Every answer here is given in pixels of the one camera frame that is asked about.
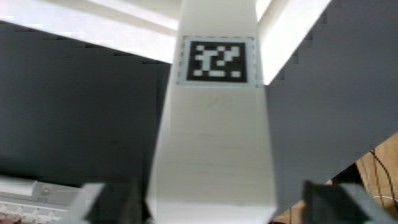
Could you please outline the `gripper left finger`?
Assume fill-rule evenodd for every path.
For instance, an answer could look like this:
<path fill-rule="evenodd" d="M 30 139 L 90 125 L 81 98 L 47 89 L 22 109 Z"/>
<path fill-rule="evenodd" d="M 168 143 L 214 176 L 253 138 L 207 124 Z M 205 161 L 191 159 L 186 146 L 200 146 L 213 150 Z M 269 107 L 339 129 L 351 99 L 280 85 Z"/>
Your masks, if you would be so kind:
<path fill-rule="evenodd" d="M 69 224 L 143 224 L 136 180 L 83 185 L 69 205 Z"/>

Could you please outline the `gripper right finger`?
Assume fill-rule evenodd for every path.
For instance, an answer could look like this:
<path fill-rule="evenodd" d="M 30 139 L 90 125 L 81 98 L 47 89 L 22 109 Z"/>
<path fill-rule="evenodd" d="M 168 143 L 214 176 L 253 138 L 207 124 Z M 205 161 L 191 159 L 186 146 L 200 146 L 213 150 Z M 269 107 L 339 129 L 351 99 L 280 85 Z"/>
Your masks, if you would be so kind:
<path fill-rule="evenodd" d="M 356 184 L 319 185 L 303 182 L 303 224 L 396 224 Z"/>

